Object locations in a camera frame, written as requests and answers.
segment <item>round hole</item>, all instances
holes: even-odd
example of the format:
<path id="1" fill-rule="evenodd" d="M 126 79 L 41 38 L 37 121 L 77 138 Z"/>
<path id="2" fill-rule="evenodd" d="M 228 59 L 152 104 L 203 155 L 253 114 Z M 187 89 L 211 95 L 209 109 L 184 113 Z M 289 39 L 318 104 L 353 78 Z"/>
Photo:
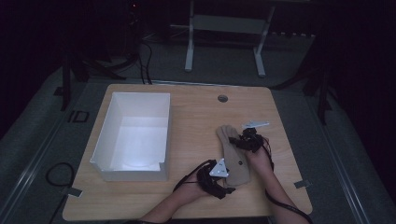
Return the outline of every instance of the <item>round hole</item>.
<path id="1" fill-rule="evenodd" d="M 228 101 L 228 97 L 226 95 L 219 95 L 218 100 L 222 103 L 226 103 Z"/>

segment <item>table top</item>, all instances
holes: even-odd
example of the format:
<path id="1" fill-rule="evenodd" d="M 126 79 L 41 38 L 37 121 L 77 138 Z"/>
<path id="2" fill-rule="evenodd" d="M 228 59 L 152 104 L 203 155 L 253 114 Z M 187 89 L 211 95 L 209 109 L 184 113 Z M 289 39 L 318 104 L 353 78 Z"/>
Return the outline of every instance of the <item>table top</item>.
<path id="1" fill-rule="evenodd" d="M 106 182 L 90 164 L 99 133 L 114 91 L 170 92 L 172 125 L 169 180 L 164 182 Z M 226 95 L 222 103 L 219 95 Z M 203 161 L 222 158 L 216 129 L 230 124 L 241 133 L 242 124 L 251 120 L 269 121 L 257 128 L 269 138 L 275 174 L 295 204 L 307 214 L 312 205 L 305 188 L 295 188 L 300 171 L 270 90 L 263 87 L 131 85 L 113 84 L 107 88 L 92 133 L 78 168 L 73 188 L 79 198 L 69 196 L 64 207 L 66 220 L 135 219 L 169 195 L 176 183 Z M 173 218 L 263 217 L 270 216 L 264 189 L 251 172 L 251 181 L 219 200 L 204 197 L 179 209 Z"/>

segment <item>person's arm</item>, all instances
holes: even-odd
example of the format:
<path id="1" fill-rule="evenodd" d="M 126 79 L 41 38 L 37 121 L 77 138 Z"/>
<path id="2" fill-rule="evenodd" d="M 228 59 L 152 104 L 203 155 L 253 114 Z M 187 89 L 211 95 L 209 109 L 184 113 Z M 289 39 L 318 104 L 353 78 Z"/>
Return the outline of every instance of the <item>person's arm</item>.
<path id="1" fill-rule="evenodd" d="M 247 151 L 246 153 L 247 159 L 249 161 L 250 166 L 257 172 L 259 175 L 263 186 L 267 190 L 268 194 L 271 195 L 274 199 L 281 203 L 285 203 L 296 207 L 293 201 L 290 199 L 286 191 L 280 185 L 277 177 L 275 176 L 272 168 L 270 160 L 264 151 L 264 148 L 261 147 L 255 153 L 251 151 Z M 285 209 L 281 206 L 277 206 L 273 203 L 270 203 L 270 207 L 274 213 L 274 217 L 276 219 L 276 223 L 279 224 L 308 224 L 309 222 L 302 216 L 291 212 L 288 209 Z"/>
<path id="2" fill-rule="evenodd" d="M 186 182 L 195 182 L 196 180 L 196 174 L 194 174 L 191 175 Z M 139 218 L 139 220 L 153 223 L 164 223 L 169 220 L 180 207 L 185 204 L 192 203 L 198 198 L 206 195 L 209 194 L 204 192 L 198 183 L 182 184 L 177 190 L 151 209 L 151 211 Z"/>

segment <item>white storage container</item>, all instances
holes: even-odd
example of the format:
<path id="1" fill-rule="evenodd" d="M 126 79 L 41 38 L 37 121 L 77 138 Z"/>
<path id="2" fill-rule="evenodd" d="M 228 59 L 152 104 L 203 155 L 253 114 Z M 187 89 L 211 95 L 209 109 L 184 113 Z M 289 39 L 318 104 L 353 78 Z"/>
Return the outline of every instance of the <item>white storage container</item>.
<path id="1" fill-rule="evenodd" d="M 91 164 L 106 181 L 166 181 L 170 93 L 113 92 Z"/>

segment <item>metal frame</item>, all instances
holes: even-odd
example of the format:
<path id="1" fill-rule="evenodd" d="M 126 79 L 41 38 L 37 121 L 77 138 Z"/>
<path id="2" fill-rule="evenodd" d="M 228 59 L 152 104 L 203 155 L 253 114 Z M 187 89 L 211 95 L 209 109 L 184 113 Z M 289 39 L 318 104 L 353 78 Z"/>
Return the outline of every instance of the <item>metal frame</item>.
<path id="1" fill-rule="evenodd" d="M 261 35 L 259 45 L 253 48 L 253 54 L 256 61 L 258 76 L 265 77 L 264 65 L 262 63 L 262 47 L 264 46 L 265 38 L 268 35 L 268 29 L 274 16 L 275 8 L 276 7 L 274 6 L 271 7 L 266 20 L 195 15 L 194 0 L 190 0 L 189 45 L 187 47 L 186 64 L 184 70 L 186 72 L 192 71 L 192 61 L 194 54 L 194 29 L 222 31 Z"/>

